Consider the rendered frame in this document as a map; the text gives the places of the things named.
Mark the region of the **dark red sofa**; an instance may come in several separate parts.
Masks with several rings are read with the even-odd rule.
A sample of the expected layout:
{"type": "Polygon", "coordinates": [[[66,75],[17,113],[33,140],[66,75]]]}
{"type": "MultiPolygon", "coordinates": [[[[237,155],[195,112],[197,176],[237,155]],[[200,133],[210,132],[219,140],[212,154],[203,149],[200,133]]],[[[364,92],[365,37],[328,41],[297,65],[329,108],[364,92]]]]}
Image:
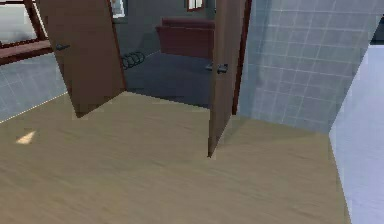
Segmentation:
{"type": "Polygon", "coordinates": [[[215,22],[198,18],[163,18],[156,27],[162,53],[213,58],[215,22]]]}

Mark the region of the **brown room door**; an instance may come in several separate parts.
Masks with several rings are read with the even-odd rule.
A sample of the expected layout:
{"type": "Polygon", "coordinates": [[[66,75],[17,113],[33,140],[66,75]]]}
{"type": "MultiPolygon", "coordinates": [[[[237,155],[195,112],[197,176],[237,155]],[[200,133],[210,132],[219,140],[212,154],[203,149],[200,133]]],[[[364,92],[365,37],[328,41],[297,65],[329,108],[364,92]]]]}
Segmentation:
{"type": "Polygon", "coordinates": [[[217,0],[213,49],[212,93],[209,119],[208,156],[212,157],[232,115],[233,95],[238,67],[247,0],[217,0]],[[216,72],[227,64],[225,74],[216,72]]]}
{"type": "Polygon", "coordinates": [[[36,0],[77,117],[126,90],[110,0],[36,0]],[[62,51],[56,44],[70,45],[62,51]]]}

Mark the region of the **red framed window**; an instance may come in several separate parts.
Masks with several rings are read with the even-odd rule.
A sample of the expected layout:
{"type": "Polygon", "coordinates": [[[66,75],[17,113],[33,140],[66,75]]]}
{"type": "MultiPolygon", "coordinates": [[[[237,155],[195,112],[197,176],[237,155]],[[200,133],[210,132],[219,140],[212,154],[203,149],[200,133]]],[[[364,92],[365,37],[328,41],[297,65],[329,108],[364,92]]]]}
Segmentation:
{"type": "Polygon", "coordinates": [[[36,0],[0,0],[0,66],[52,52],[36,0]]]}

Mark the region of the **red framed wall picture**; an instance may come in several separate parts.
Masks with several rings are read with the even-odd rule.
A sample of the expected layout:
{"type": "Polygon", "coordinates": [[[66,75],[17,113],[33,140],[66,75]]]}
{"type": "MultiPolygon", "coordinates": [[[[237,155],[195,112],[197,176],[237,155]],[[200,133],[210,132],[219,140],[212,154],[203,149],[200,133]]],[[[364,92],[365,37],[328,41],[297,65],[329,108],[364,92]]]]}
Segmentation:
{"type": "Polygon", "coordinates": [[[186,0],[186,9],[188,12],[202,10],[204,8],[204,0],[186,0]]]}

